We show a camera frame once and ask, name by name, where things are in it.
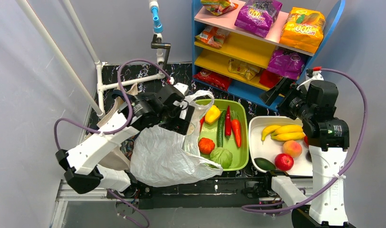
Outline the green cucumber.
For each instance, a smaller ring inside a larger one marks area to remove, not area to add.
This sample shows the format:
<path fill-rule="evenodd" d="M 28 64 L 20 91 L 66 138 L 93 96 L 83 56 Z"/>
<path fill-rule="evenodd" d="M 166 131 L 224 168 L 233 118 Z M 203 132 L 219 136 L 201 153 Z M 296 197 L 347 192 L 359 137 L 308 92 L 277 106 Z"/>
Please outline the green cucumber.
<path fill-rule="evenodd" d="M 221 115 L 217 123 L 217 133 L 216 133 L 217 147 L 223 147 L 225 119 L 226 119 L 226 110 L 223 110 L 221 112 Z"/>

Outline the white plastic grocery bag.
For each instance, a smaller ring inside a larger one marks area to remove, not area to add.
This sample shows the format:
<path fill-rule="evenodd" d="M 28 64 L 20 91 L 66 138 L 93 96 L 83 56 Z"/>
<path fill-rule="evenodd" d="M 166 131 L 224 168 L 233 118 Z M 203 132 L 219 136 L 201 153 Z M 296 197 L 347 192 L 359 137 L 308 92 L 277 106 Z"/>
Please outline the white plastic grocery bag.
<path fill-rule="evenodd" d="M 202 157 L 198 148 L 200 120 L 214 104 L 214 95 L 198 90 L 187 96 L 186 101 L 194 107 L 186 135 L 156 125 L 144 129 L 135 140 L 130 172 L 138 181 L 152 187 L 166 187 L 222 174 L 222 166 Z"/>

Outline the red chili pepper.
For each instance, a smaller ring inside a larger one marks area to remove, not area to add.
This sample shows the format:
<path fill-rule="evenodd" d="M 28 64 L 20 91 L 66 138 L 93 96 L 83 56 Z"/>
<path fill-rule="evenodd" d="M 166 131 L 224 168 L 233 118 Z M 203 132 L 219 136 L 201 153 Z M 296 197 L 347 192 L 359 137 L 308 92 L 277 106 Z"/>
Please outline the red chili pepper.
<path fill-rule="evenodd" d="M 225 123 L 224 123 L 224 136 L 226 139 L 229 139 L 232 133 L 232 121 L 231 121 L 231 113 L 230 113 L 230 106 L 227 107 L 226 110 L 226 117 L 225 117 Z"/>

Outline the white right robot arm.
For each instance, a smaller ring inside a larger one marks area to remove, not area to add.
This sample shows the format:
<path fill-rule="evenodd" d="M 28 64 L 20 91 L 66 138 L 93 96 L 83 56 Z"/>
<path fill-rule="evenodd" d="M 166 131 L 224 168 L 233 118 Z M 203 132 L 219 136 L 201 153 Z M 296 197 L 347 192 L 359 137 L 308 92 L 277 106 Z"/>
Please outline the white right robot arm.
<path fill-rule="evenodd" d="M 308 137 L 312 158 L 314 194 L 310 203 L 284 171 L 268 171 L 264 187 L 276 192 L 292 207 L 291 221 L 296 228 L 348 228 L 344 206 L 344 176 L 340 173 L 349 148 L 349 128 L 334 116 L 338 89 L 334 83 L 313 80 L 309 86 L 284 78 L 261 100 L 271 104 L 278 95 L 284 99 L 277 109 L 283 116 L 300 119 Z"/>

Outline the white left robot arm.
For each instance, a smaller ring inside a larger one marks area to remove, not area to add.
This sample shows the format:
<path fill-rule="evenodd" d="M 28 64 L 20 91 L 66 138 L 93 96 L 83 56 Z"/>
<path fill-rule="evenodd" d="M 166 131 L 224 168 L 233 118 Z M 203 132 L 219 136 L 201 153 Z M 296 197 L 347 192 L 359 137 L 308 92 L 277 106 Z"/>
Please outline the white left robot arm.
<path fill-rule="evenodd" d="M 96 188 L 125 191 L 131 185 L 126 169 L 106 168 L 99 163 L 122 142 L 145 128 L 158 125 L 186 135 L 194 113 L 194 107 L 185 98 L 188 90 L 187 85 L 177 83 L 166 85 L 157 93 L 121 95 L 119 98 L 124 103 L 96 133 L 68 151 L 56 152 L 68 185 L 78 194 Z"/>

